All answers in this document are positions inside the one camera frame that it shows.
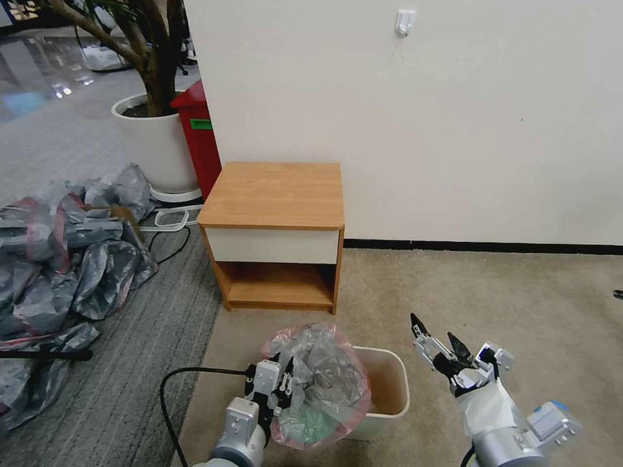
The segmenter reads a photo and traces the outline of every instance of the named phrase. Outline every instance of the wooden nightstand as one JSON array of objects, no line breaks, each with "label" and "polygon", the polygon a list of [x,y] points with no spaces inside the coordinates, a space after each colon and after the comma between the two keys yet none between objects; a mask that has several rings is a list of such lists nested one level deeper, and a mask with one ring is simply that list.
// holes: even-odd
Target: wooden nightstand
[{"label": "wooden nightstand", "polygon": [[336,313],[339,164],[229,162],[197,221],[227,309]]}]

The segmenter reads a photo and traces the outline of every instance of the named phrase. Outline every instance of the white trash bin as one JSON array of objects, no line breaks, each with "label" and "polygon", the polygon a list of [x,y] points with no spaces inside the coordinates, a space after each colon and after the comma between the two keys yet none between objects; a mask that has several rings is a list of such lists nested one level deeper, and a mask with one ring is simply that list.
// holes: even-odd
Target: white trash bin
[{"label": "white trash bin", "polygon": [[370,441],[409,410],[409,382],[404,363],[395,353],[371,347],[353,349],[368,372],[376,411],[368,412],[347,438]]}]

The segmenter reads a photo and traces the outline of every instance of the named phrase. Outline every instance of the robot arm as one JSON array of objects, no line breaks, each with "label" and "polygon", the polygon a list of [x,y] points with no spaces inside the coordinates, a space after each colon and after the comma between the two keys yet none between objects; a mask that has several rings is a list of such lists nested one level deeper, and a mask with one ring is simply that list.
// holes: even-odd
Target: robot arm
[{"label": "robot arm", "polygon": [[234,398],[225,410],[225,430],[210,460],[195,467],[260,467],[271,438],[273,415],[290,406],[293,360],[281,373],[279,355],[250,365],[245,398]]},{"label": "robot arm", "polygon": [[521,415],[500,379],[515,361],[503,348],[485,343],[472,355],[448,333],[450,351],[413,313],[411,330],[418,353],[448,378],[474,448],[472,467],[548,466],[552,450],[583,430],[566,407],[553,401],[537,407],[527,419]]}]

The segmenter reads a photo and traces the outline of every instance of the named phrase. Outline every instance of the green label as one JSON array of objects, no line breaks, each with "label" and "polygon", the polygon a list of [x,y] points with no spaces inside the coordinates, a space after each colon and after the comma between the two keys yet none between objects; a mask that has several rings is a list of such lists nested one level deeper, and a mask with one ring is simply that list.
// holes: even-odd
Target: green label
[{"label": "green label", "polygon": [[193,130],[211,130],[212,121],[205,119],[190,119],[190,127]]}]

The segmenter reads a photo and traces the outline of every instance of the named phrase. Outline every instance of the wooden tabletop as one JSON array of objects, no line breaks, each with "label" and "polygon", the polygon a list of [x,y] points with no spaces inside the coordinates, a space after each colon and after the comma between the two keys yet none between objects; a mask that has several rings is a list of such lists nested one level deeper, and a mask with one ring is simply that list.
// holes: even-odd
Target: wooden tabletop
[{"label": "wooden tabletop", "polygon": [[228,162],[199,216],[205,227],[338,230],[338,163]]}]

